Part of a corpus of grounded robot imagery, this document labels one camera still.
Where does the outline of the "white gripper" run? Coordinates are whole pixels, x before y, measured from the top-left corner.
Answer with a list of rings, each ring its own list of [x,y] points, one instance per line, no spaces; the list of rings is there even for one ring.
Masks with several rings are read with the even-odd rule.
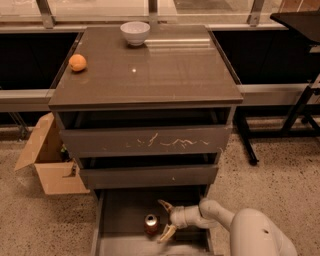
[[[185,207],[177,206],[174,207],[169,202],[166,202],[162,199],[158,200],[158,203],[161,204],[167,213],[170,213],[171,225],[167,224],[164,227],[163,233],[157,240],[158,243],[163,243],[168,241],[177,231],[177,229],[183,229],[188,226],[186,217],[185,217]]]

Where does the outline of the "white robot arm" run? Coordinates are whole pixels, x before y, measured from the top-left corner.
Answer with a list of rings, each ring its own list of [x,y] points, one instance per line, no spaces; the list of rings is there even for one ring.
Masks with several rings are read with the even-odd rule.
[[[202,198],[198,205],[173,206],[159,199],[169,214],[159,242],[168,241],[178,229],[210,229],[215,223],[230,234],[231,256],[298,256],[292,241],[262,212],[245,208],[233,213],[217,201]]]

